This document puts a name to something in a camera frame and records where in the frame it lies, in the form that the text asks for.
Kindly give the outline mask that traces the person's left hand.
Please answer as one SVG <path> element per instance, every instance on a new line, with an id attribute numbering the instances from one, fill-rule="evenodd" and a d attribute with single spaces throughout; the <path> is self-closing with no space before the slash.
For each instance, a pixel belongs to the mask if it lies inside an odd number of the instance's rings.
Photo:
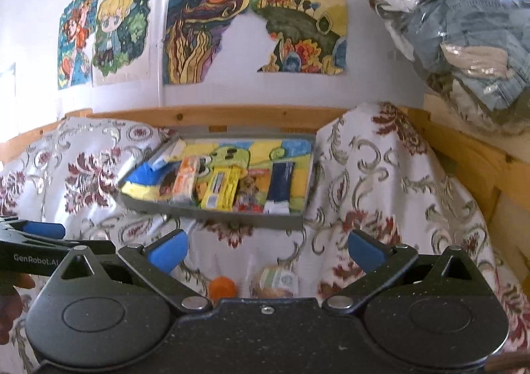
<path id="1" fill-rule="evenodd" d="M 35 281 L 29 274 L 1 272 L 0 344 L 9 341 L 14 321 L 23 312 L 23 303 L 18 289 L 33 289 Z"/>

